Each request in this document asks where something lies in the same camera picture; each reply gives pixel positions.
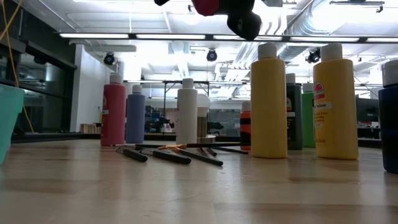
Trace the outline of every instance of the wooden tabletop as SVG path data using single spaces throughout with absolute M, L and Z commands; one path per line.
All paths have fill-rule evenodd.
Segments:
M 398 223 L 398 175 L 380 149 L 358 161 L 218 152 L 223 167 L 150 157 L 99 140 L 15 144 L 0 166 L 0 223 Z

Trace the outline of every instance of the yellow paint bottle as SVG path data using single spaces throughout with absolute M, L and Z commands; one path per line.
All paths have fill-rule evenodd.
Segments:
M 343 59 L 339 43 L 322 47 L 321 59 L 313 68 L 317 156 L 357 159 L 353 62 Z
M 285 62 L 277 59 L 273 43 L 260 45 L 258 56 L 251 64 L 251 154 L 286 158 Z

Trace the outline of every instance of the ceiling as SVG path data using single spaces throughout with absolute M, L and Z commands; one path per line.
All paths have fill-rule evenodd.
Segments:
M 384 0 L 384 10 L 376 13 L 378 6 L 331 6 L 330 0 L 314 0 L 314 5 L 303 12 L 293 24 L 312 19 L 313 30 L 322 30 L 327 35 L 396 35 L 398 34 L 398 1 Z M 262 34 L 282 34 L 287 24 L 310 2 L 310 0 L 284 0 L 295 2 L 282 9 L 267 7 L 256 0 L 254 12 L 263 20 Z M 202 17 L 188 11 L 190 0 L 170 0 L 159 7 L 153 0 L 24 0 L 23 7 L 59 32 L 132 32 L 132 33 L 180 33 L 180 34 L 233 34 L 226 26 L 226 16 Z M 103 57 L 104 46 L 136 46 L 135 57 L 146 79 L 177 78 L 186 70 L 191 77 L 249 77 L 242 71 L 228 73 L 220 67 L 245 65 L 256 57 L 256 44 L 241 42 L 185 42 L 183 56 L 176 54 L 172 41 L 144 40 L 91 40 L 83 42 L 86 49 L 96 49 L 95 55 Z M 312 64 L 305 61 L 308 50 L 319 45 L 301 46 L 297 55 L 287 66 L 287 72 L 296 73 L 300 82 L 312 79 Z M 202 50 L 191 50 L 202 47 Z M 207 62 L 208 49 L 215 49 L 216 62 Z M 353 60 L 357 82 L 380 83 L 379 66 L 391 58 L 398 57 L 397 45 L 344 44 L 343 54 Z

